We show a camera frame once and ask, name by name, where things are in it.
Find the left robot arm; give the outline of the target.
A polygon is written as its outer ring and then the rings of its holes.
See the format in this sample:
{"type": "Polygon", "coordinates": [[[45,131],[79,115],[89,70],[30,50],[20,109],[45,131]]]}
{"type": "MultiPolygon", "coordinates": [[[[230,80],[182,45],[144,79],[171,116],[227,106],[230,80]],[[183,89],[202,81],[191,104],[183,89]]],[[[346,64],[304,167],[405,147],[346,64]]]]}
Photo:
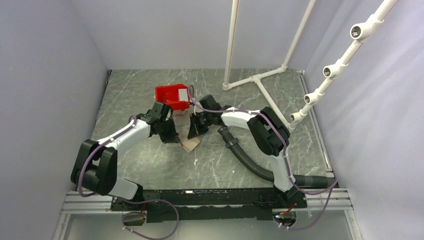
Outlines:
{"type": "Polygon", "coordinates": [[[179,143],[171,106],[156,101],[152,109],[129,117],[128,124],[99,140],[80,145],[70,180],[82,197],[95,194],[124,199],[131,210],[144,203],[143,187],[118,176],[118,160],[134,145],[158,135],[162,143],[179,143]]]}

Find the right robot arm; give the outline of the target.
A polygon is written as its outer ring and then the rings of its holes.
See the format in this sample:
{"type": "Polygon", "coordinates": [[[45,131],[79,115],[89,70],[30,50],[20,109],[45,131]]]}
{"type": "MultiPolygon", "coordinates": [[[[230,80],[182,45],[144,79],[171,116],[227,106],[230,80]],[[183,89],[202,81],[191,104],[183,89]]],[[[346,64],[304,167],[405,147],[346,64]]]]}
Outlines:
{"type": "Polygon", "coordinates": [[[193,139],[208,132],[209,126],[221,128],[218,133],[224,140],[226,148],[254,175],[272,182],[279,190],[275,194],[276,203],[287,208],[295,201],[291,191],[294,177],[290,173],[288,160],[284,150],[289,144],[290,133],[270,107],[261,110],[248,111],[226,105],[218,109],[201,108],[201,112],[190,115],[188,139],[193,139]],[[238,127],[249,130],[257,147],[271,158],[271,169],[268,170],[257,164],[240,146],[237,138],[228,127],[238,127]]]}

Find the tan leather card holder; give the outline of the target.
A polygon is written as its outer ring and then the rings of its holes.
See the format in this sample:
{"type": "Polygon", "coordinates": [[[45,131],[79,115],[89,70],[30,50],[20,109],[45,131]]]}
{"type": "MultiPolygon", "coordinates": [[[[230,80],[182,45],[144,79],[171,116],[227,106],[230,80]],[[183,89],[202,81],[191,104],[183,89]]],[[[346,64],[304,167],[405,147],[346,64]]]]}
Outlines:
{"type": "Polygon", "coordinates": [[[179,145],[188,153],[192,152],[201,143],[201,140],[197,137],[188,139],[189,130],[187,128],[181,129],[177,133],[180,140],[179,145]]]}

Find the red plastic bin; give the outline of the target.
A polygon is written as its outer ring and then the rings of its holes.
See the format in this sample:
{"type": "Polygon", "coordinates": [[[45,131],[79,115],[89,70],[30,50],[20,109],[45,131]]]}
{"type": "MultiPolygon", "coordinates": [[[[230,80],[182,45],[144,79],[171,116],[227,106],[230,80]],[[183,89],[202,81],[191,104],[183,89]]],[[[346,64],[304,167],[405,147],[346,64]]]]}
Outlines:
{"type": "Polygon", "coordinates": [[[182,83],[173,84],[173,85],[156,86],[155,100],[171,106],[171,108],[174,111],[185,111],[190,108],[190,100],[189,102],[179,101],[178,89],[181,89],[181,88],[183,89],[187,88],[187,92],[188,92],[188,87],[182,83]]]}

